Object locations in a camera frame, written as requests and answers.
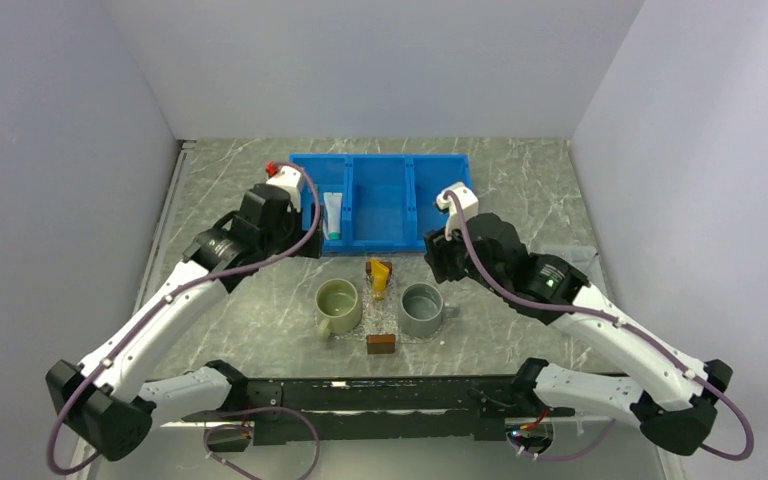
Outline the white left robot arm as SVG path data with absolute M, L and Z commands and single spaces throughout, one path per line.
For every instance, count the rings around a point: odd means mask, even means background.
M 192 373 L 152 381 L 169 348 L 246 278 L 283 258 L 318 258 L 324 208 L 303 213 L 286 189 L 260 183 L 241 206 L 199 233 L 166 283 L 116 334 L 76 364 L 60 360 L 46 374 L 57 411 L 97 456 L 118 461 L 168 421 L 213 411 L 224 420 L 249 406 L 249 380 L 214 360 Z

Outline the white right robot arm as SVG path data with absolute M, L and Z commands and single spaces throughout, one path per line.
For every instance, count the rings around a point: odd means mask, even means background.
M 479 214 L 467 226 L 467 236 L 447 238 L 444 229 L 425 234 L 425 260 L 436 282 L 470 278 L 517 313 L 588 343 L 623 372 L 613 378 L 529 357 L 511 382 L 517 411 L 574 408 L 636 426 L 677 455 L 702 448 L 717 417 L 711 390 L 725 391 L 730 366 L 700 361 L 656 339 L 571 263 L 528 251 L 498 215 Z

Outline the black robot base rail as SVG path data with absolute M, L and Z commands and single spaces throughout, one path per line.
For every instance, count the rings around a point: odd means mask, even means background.
M 512 375 L 252 378 L 241 409 L 187 415 L 189 421 L 244 420 L 257 446 L 307 440 L 468 437 L 503 441 L 535 419 L 569 417 L 516 390 Z

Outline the grey ceramic mug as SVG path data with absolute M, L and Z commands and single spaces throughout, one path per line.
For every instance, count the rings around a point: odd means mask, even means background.
M 401 332 L 417 338 L 431 338 L 447 319 L 460 313 L 459 306 L 447 303 L 436 287 L 422 282 L 404 289 L 398 307 Z

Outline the cream ceramic mug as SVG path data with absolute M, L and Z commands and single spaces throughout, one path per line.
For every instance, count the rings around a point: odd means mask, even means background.
M 341 278 L 325 281 L 315 295 L 315 317 L 320 341 L 354 329 L 362 318 L 362 301 L 355 285 Z

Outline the yellow toothpaste tube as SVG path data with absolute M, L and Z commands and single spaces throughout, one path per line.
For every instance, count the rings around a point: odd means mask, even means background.
M 391 275 L 391 267 L 388 263 L 376 259 L 370 261 L 370 278 L 372 281 L 372 297 L 375 300 L 383 300 Z

